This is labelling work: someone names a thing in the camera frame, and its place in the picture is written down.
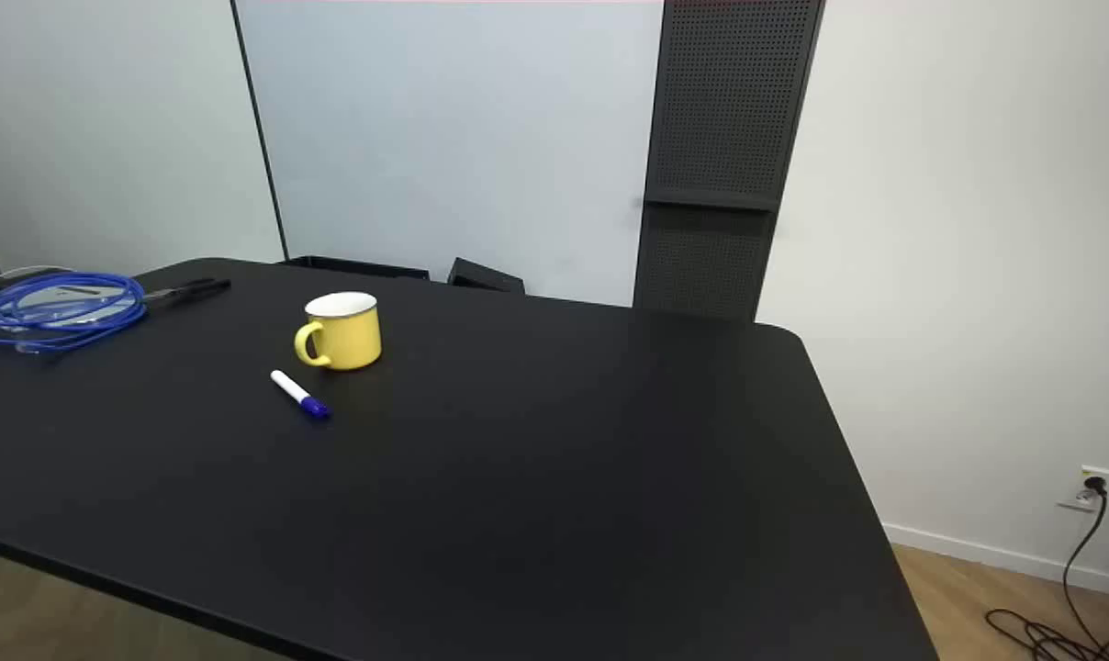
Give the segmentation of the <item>white blue-capped marker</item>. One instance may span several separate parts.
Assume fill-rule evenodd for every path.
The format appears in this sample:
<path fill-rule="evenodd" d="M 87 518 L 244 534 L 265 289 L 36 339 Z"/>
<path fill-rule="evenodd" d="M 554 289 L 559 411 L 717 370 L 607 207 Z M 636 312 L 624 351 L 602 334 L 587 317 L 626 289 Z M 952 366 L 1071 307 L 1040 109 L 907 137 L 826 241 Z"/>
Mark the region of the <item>white blue-capped marker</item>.
<path fill-rule="evenodd" d="M 295 383 L 287 370 L 267 370 L 267 383 L 295 399 L 295 408 L 315 421 L 330 421 L 330 408 L 312 396 L 301 383 Z"/>

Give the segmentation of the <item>yellow enamel mug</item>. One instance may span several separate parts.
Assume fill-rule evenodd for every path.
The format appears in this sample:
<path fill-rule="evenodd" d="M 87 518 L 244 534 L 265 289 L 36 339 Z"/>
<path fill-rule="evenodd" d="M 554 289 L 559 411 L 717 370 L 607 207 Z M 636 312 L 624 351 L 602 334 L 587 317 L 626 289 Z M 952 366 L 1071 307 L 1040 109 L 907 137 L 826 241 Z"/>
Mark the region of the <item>yellow enamel mug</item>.
<path fill-rule="evenodd" d="M 295 331 L 295 355 L 318 370 L 363 370 L 382 355 L 377 299 L 363 289 L 318 294 Z"/>

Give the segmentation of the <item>black chair back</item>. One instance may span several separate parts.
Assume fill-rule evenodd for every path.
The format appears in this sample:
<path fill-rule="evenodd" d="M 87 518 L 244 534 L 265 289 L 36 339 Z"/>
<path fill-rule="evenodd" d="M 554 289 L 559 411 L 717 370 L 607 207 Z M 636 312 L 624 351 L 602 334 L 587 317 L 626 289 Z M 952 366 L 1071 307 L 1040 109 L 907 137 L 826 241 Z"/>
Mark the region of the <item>black chair back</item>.
<path fill-rule="evenodd" d="M 487 266 L 455 258 L 448 267 L 450 288 L 492 289 L 492 294 L 524 294 L 524 278 L 495 271 Z"/>

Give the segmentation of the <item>white whiteboard panel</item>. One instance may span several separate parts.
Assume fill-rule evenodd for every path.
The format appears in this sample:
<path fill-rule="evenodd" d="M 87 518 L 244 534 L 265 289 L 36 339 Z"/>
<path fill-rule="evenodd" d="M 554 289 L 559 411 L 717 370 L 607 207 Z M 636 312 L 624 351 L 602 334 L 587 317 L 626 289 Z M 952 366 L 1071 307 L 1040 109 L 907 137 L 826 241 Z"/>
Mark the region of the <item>white whiteboard panel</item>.
<path fill-rule="evenodd" d="M 624 306 L 666 0 L 238 0 L 298 258 Z"/>

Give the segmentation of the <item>black pliers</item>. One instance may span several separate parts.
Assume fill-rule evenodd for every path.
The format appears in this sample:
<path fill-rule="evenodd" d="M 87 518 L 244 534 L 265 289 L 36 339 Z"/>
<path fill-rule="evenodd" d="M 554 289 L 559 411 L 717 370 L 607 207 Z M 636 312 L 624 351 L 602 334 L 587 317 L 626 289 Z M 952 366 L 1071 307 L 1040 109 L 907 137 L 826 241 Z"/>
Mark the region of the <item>black pliers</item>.
<path fill-rule="evenodd" d="M 224 289 L 230 289 L 230 278 L 188 278 L 175 288 L 147 289 L 142 306 L 188 306 L 188 301 L 216 299 Z"/>

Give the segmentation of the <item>dark grey wall column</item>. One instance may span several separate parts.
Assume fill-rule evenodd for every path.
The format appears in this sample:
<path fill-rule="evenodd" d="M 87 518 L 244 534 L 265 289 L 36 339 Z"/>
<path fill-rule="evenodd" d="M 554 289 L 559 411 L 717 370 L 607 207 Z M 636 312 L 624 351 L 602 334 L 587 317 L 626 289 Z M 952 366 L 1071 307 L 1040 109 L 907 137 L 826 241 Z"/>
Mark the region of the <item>dark grey wall column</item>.
<path fill-rule="evenodd" d="M 666 0 L 639 307 L 751 318 L 826 0 Z"/>

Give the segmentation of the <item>white wall power outlet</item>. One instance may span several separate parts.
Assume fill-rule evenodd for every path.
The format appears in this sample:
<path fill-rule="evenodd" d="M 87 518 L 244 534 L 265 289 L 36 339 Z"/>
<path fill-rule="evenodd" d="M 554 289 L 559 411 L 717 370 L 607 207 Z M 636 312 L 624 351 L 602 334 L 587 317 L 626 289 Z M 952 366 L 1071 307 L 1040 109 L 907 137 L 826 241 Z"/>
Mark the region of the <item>white wall power outlet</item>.
<path fill-rule="evenodd" d="M 1109 467 L 1081 467 L 1084 500 L 1109 500 Z"/>

